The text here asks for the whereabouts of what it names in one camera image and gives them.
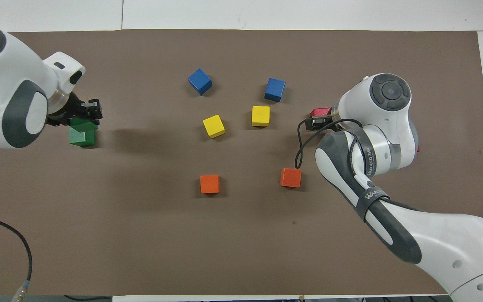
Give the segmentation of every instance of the logo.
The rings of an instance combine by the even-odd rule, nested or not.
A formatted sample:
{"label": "logo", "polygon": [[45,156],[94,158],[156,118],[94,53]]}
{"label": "logo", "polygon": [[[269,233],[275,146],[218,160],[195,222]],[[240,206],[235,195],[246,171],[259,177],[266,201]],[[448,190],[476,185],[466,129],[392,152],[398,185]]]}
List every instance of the logo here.
{"label": "logo", "polygon": [[383,193],[383,191],[381,191],[381,190],[372,191],[370,193],[366,193],[365,198],[370,199],[370,198],[374,197],[374,195],[378,195],[378,194],[382,194],[382,193]]}
{"label": "logo", "polygon": [[370,148],[366,148],[366,155],[368,155],[368,175],[374,174],[374,155]]}

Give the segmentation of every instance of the cable connector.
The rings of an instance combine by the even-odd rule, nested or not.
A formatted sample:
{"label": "cable connector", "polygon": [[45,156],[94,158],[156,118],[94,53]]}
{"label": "cable connector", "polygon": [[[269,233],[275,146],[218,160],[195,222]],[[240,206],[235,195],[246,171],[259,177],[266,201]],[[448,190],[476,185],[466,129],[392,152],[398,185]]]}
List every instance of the cable connector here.
{"label": "cable connector", "polygon": [[16,291],[16,294],[12,297],[11,302],[22,302],[27,295],[27,289],[29,288],[29,280],[25,281],[21,287]]}

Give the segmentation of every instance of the yellow cube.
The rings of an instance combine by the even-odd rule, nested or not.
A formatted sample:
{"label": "yellow cube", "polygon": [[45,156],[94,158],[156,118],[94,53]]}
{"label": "yellow cube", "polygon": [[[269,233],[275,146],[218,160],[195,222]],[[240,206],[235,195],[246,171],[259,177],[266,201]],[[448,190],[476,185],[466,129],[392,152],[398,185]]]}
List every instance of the yellow cube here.
{"label": "yellow cube", "polygon": [[270,125],[270,107],[253,106],[253,119],[251,125],[255,127],[267,127]]}
{"label": "yellow cube", "polygon": [[203,124],[205,124],[206,132],[211,139],[225,134],[225,126],[223,126],[219,115],[203,120]]}

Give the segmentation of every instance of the green cube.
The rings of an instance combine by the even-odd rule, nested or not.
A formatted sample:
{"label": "green cube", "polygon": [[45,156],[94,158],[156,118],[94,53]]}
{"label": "green cube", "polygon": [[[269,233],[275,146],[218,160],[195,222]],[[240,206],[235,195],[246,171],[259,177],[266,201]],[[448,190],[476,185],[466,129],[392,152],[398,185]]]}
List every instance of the green cube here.
{"label": "green cube", "polygon": [[90,120],[81,119],[81,118],[71,118],[70,126],[74,128],[77,132],[98,130],[98,125],[95,125]]}
{"label": "green cube", "polygon": [[94,141],[94,130],[86,132],[78,132],[73,128],[68,128],[69,138],[68,141],[72,145],[86,147],[92,146],[96,141]]}

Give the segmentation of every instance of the orange cube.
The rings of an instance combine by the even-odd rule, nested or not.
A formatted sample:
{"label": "orange cube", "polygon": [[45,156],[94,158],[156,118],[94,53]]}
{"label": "orange cube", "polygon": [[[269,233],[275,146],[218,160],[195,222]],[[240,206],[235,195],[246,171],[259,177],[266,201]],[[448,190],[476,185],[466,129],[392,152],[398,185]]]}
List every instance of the orange cube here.
{"label": "orange cube", "polygon": [[219,176],[201,175],[201,193],[219,193]]}
{"label": "orange cube", "polygon": [[284,168],[280,172],[280,185],[283,187],[301,187],[301,170]]}

